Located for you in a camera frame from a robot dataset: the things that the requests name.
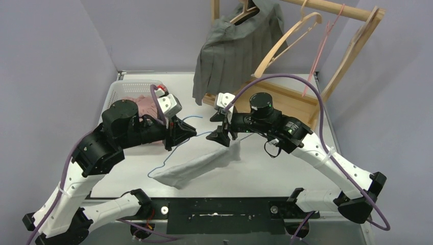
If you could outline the blue wire hanger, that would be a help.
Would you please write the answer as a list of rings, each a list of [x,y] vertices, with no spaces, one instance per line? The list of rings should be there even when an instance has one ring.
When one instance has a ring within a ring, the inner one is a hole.
[[[185,122],[185,121],[188,120],[189,118],[200,118],[200,119],[203,119],[204,117],[201,116],[201,115],[189,115],[189,116],[184,117],[184,118],[182,119],[182,121]],[[203,133],[197,134],[197,135],[194,136],[194,137],[200,137],[200,136],[202,136],[202,135],[207,135],[207,134],[210,134],[210,133],[211,133],[211,131],[207,131],[207,132],[203,132]],[[253,134],[250,133],[249,135],[247,135],[247,136],[241,138],[240,141],[245,140],[246,138],[248,138],[248,137],[250,137],[250,136],[252,136],[252,135],[253,135]],[[147,174],[147,177],[148,177],[148,178],[153,178],[155,175],[152,176],[151,174],[152,174],[155,170],[157,170],[157,169],[164,168],[165,165],[166,165],[166,162],[167,162],[167,161],[169,160],[169,158],[173,155],[173,153],[177,150],[177,148],[180,147],[180,146],[182,146],[182,145],[184,145],[184,144],[187,143],[188,141],[190,141],[190,138],[187,139],[187,140],[185,140],[185,141],[183,141],[183,142],[181,142],[179,145],[175,146],[174,149],[170,151],[169,155],[164,159],[164,161],[162,162],[162,165],[161,165],[161,166],[158,166],[158,167],[155,167],[155,168],[153,168],[151,171],[149,171],[148,174]]]

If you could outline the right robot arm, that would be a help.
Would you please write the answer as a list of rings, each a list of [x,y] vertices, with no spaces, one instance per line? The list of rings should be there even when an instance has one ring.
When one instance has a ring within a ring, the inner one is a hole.
[[[357,224],[368,220],[386,182],[385,175],[363,170],[327,145],[322,146],[319,136],[310,127],[275,109],[270,94],[252,95],[249,113],[238,112],[235,106],[225,111],[234,98],[230,93],[219,93],[216,97],[214,108],[217,112],[210,120],[221,122],[221,125],[206,137],[208,140],[229,146],[238,133],[256,133],[280,152],[310,164],[337,186],[328,190],[296,188],[287,204],[292,217],[299,218],[311,211],[331,211]]]

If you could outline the pink wire hanger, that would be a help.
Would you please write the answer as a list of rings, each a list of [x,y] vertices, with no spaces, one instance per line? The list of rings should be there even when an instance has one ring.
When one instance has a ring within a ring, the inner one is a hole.
[[[335,18],[335,20],[334,20],[333,23],[330,23],[330,21],[328,21],[327,24],[326,24],[322,40],[319,43],[319,46],[318,46],[318,49],[317,49],[317,53],[316,53],[316,57],[315,57],[315,59],[314,59],[314,61],[312,63],[312,66],[311,66],[311,69],[310,69],[310,72],[309,72],[309,75],[308,75],[308,78],[307,78],[307,82],[309,82],[309,83],[311,82],[311,80],[312,80],[312,78],[314,76],[314,72],[315,72],[315,70],[316,70],[316,68],[318,66],[318,63],[320,61],[320,58],[322,56],[322,52],[323,52],[324,46],[326,45],[328,36],[330,35],[330,33],[331,33],[334,25],[336,24],[336,22],[338,21],[339,17],[341,16],[341,14],[342,14],[345,6],[346,6],[345,4],[342,5],[342,7],[341,7],[341,9],[340,9],[340,11],[339,11],[339,13],[338,13],[338,15]]]

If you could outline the white garment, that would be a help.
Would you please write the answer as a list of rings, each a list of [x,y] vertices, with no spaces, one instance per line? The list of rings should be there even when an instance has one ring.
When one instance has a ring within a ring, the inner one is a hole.
[[[166,186],[184,189],[199,176],[216,168],[227,167],[231,162],[240,161],[240,150],[240,141],[235,140],[228,148],[221,146],[215,151],[156,173],[151,178]]]

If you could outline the grey pleated skirt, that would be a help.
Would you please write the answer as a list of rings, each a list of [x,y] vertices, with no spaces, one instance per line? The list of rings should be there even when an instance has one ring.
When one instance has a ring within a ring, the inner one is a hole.
[[[280,5],[276,1],[251,3],[259,12],[240,24],[230,21],[241,13],[242,4],[214,21],[197,58],[192,95],[197,105],[202,105],[205,94],[239,90],[282,37]]]

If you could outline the pink garment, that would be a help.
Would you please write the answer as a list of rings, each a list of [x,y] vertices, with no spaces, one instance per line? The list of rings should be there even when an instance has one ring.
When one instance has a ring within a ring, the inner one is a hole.
[[[133,116],[127,130],[128,145],[130,147],[148,143],[163,144],[163,140],[150,141],[150,139],[156,139],[155,135],[151,135],[150,138],[143,137],[144,133],[146,133],[146,126],[160,126],[165,122],[164,116],[158,111],[157,98],[154,100],[151,95],[140,95],[137,98],[124,97],[121,99],[121,101],[126,101],[130,106],[132,106],[132,103],[135,104],[133,107],[136,112],[133,114],[136,115]]]

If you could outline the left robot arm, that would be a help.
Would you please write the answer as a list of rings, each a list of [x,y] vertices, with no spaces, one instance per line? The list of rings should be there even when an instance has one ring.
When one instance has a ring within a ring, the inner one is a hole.
[[[164,126],[149,115],[139,116],[131,100],[114,102],[102,122],[83,136],[70,152],[62,177],[47,202],[23,217],[29,242],[80,244],[90,232],[125,217],[155,214],[151,198],[141,189],[99,205],[82,204],[93,187],[125,159],[125,149],[161,141],[167,151],[196,136],[196,129],[173,116]]]

